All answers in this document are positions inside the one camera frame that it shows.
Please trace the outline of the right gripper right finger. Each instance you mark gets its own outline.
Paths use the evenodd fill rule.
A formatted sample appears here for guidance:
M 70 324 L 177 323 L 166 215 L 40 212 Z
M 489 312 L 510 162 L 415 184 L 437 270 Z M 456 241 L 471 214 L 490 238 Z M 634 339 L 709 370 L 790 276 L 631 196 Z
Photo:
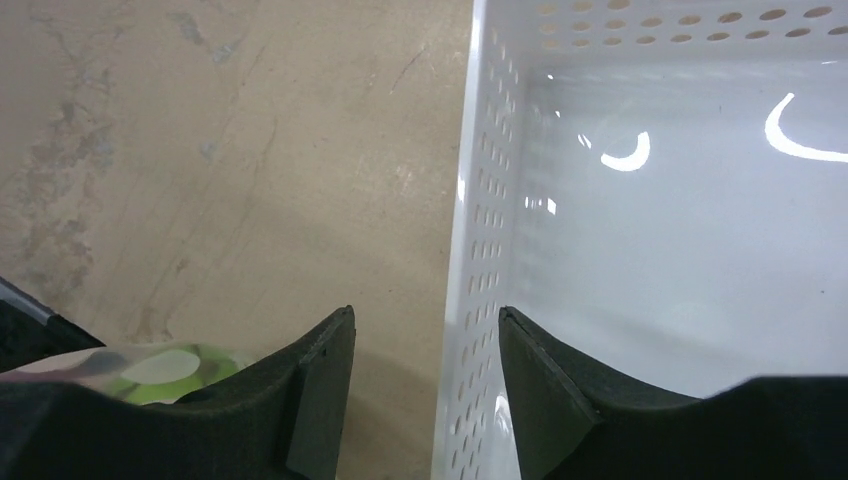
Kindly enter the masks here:
M 705 399 L 637 380 L 501 309 L 525 479 L 843 479 L 847 380 L 756 377 Z

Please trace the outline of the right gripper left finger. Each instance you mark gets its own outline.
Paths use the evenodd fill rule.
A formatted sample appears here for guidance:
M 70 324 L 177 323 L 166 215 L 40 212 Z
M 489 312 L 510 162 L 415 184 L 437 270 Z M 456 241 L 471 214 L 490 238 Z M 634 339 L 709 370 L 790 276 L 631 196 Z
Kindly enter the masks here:
M 1 387 L 5 479 L 332 479 L 355 313 L 335 310 L 243 371 L 171 405 L 65 382 Z

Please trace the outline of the clear zip top bag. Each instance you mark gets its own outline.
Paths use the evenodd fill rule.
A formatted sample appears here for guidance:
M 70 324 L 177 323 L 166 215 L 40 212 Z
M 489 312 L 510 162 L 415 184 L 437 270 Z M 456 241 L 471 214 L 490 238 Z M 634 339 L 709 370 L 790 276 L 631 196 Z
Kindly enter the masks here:
M 1 381 L 74 383 L 130 404 L 173 404 L 256 361 L 245 351 L 206 343 L 123 344 L 31 362 L 2 373 Z

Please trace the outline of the white plastic tray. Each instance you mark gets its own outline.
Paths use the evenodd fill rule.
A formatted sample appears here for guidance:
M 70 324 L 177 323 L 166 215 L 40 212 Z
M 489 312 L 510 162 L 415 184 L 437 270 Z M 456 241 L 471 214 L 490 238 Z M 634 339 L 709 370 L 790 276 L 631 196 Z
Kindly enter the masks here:
M 846 3 L 475 2 L 436 479 L 525 479 L 507 306 L 698 399 L 847 380 Z

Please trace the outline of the green striped watermelon ball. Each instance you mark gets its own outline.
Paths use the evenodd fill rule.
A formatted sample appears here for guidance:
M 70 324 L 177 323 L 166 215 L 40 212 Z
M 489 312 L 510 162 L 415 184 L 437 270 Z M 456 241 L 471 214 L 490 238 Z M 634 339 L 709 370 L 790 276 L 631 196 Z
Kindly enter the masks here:
M 102 392 L 135 404 L 173 404 L 182 397 L 239 373 L 254 359 L 239 351 L 183 343 L 157 347 L 121 367 Z

